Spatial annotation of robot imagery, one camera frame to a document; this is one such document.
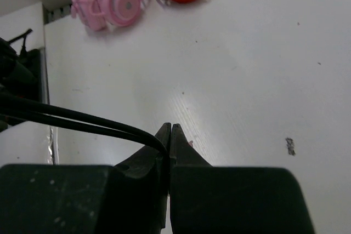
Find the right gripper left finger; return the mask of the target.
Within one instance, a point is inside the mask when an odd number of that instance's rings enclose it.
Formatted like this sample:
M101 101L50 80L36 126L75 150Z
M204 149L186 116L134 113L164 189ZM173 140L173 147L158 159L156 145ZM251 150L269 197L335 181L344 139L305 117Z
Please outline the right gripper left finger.
M168 157L150 146L115 165L1 168L1 233L160 233Z

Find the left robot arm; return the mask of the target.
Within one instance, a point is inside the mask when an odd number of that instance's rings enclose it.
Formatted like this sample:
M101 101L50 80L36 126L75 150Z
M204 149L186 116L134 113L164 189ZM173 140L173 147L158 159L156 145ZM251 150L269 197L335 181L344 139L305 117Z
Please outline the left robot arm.
M26 39L33 32L6 41L1 38L1 85L20 98L41 101L41 51L26 49Z

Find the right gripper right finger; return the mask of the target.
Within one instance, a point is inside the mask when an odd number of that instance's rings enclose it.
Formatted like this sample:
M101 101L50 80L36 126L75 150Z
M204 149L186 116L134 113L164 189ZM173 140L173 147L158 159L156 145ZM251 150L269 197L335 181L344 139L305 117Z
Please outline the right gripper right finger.
M179 124L169 155L174 233L314 233L300 185L287 169L212 166Z

